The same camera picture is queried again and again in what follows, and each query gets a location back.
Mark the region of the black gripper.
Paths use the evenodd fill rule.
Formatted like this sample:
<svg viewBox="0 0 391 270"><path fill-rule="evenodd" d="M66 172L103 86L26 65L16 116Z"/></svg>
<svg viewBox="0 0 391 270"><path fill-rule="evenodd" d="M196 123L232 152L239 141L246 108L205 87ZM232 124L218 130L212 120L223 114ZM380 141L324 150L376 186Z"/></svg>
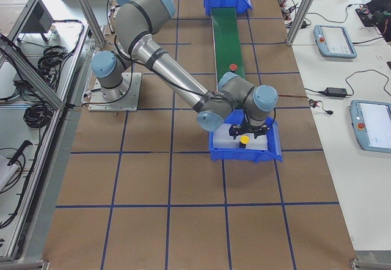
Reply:
<svg viewBox="0 0 391 270"><path fill-rule="evenodd" d="M270 127L267 124L262 124L261 126L252 126L247 125L246 122L240 125L231 125L228 129L229 135L236 139L241 134L252 133L256 139L259 136L264 136L270 130Z"/></svg>

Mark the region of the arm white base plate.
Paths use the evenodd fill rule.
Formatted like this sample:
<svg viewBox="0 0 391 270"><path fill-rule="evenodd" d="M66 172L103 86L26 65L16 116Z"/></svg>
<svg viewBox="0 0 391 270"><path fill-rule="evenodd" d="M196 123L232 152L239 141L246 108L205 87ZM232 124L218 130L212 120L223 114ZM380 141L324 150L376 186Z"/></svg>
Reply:
<svg viewBox="0 0 391 270"><path fill-rule="evenodd" d="M94 87L98 91L91 96L88 110L90 112L136 112L139 103L142 73L122 73L122 83L114 89L101 87L98 79Z"/></svg>

